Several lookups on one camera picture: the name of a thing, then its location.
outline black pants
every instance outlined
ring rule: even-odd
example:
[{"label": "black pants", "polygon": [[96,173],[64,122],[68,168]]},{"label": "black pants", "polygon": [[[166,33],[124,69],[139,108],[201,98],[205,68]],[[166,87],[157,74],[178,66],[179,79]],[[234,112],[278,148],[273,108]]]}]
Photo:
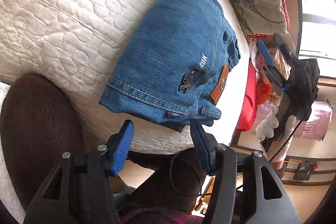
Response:
[{"label": "black pants", "polygon": [[[84,153],[81,124],[73,106],[57,86],[39,75],[24,75],[11,86],[2,106],[0,133],[7,169],[25,210],[57,157],[65,151],[74,155]],[[129,206],[192,211],[196,197],[178,194],[171,186],[172,157],[130,151],[133,162],[155,172],[128,196]],[[191,165],[199,172],[201,182]],[[178,155],[172,168],[178,191],[196,194],[204,178],[194,149]],[[0,216],[6,214],[0,203]]]}]

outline blue denim jeans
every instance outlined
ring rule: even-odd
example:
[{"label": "blue denim jeans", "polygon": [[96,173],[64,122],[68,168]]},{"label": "blue denim jeans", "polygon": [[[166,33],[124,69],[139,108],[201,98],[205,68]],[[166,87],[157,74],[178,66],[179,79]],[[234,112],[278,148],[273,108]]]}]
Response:
[{"label": "blue denim jeans", "polygon": [[118,59],[100,104],[179,132],[190,119],[212,126],[221,111],[209,94],[224,64],[231,70],[239,59],[236,34],[217,0],[156,0]]}]

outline hand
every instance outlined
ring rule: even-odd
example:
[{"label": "hand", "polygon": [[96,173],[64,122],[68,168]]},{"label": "hand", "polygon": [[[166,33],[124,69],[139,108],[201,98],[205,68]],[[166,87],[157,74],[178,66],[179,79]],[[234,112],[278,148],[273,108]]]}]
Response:
[{"label": "hand", "polygon": [[[270,110],[271,112],[267,115],[266,119],[263,120],[255,129],[259,142],[263,141],[265,137],[272,138],[274,135],[274,129],[279,126],[279,120],[276,117],[276,114],[278,113],[279,108],[276,105],[272,105]],[[274,154],[280,149],[280,147],[286,142],[286,140],[289,138],[289,136],[294,130],[295,121],[296,121],[296,117],[294,115],[291,115],[287,119],[283,137],[278,142],[278,145],[272,150],[269,150],[266,153],[265,148],[260,144],[261,149],[264,153],[264,156],[267,160],[270,160],[274,156]],[[278,155],[272,160],[272,162],[280,162],[285,159],[287,150],[292,142],[292,139],[293,137],[290,138],[288,143],[283,147],[283,149],[278,153]]]}]

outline metal screw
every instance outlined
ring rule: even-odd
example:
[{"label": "metal screw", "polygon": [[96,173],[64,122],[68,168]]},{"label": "metal screw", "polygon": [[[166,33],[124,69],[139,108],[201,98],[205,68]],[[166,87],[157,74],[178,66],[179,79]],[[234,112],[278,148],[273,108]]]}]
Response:
[{"label": "metal screw", "polygon": [[107,149],[107,146],[106,146],[106,144],[101,144],[101,145],[98,145],[97,149],[99,151],[105,151]]},{"label": "metal screw", "polygon": [[226,150],[226,145],[220,143],[220,144],[217,145],[217,149],[218,149],[218,150],[221,150],[221,151],[225,151],[225,150]]},{"label": "metal screw", "polygon": [[71,156],[71,153],[70,153],[70,152],[64,152],[64,153],[62,154],[62,158],[64,158],[64,159],[68,159],[68,158],[70,158],[70,156]]},{"label": "metal screw", "polygon": [[253,155],[257,158],[261,158],[263,156],[263,154],[260,151],[254,151]]}]

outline black cable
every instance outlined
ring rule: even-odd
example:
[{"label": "black cable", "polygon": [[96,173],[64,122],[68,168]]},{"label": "black cable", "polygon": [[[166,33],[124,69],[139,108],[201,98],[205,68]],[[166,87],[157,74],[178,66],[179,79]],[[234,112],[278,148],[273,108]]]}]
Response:
[{"label": "black cable", "polygon": [[306,113],[304,114],[303,118],[300,120],[300,122],[297,124],[297,126],[294,128],[293,132],[291,133],[291,135],[288,137],[288,139],[285,141],[285,143],[280,147],[280,149],[274,154],[274,156],[268,161],[271,162],[272,160],[274,160],[274,158],[280,153],[280,151],[285,147],[285,145],[289,142],[290,138],[292,138],[292,136],[294,135],[295,131],[297,130],[297,128],[300,126],[300,124],[303,122],[304,118],[307,116],[310,107],[307,109]]},{"label": "black cable", "polygon": [[[183,150],[180,151],[180,152],[178,152],[178,153],[176,153],[176,154],[174,155],[174,157],[172,158],[171,162],[170,162],[169,180],[170,180],[170,184],[171,184],[171,186],[173,187],[174,191],[175,191],[176,193],[178,193],[178,194],[185,195],[185,196],[206,196],[206,195],[211,195],[211,193],[208,193],[208,194],[186,194],[186,193],[181,193],[179,190],[177,190],[177,189],[175,188],[175,186],[174,186],[174,184],[173,184],[173,179],[172,179],[171,173],[172,173],[173,161],[174,161],[174,159],[175,159],[181,152],[183,152]],[[191,166],[191,167],[196,171],[197,176],[198,176],[198,181],[199,181],[199,183],[201,184],[201,177],[200,177],[200,174],[199,174],[199,172],[197,171],[197,169],[196,169],[194,166],[192,166],[190,163],[188,163],[188,162],[182,160],[181,158],[178,158],[178,159],[181,160],[182,162],[184,162],[185,164],[188,164],[189,166]]]}]

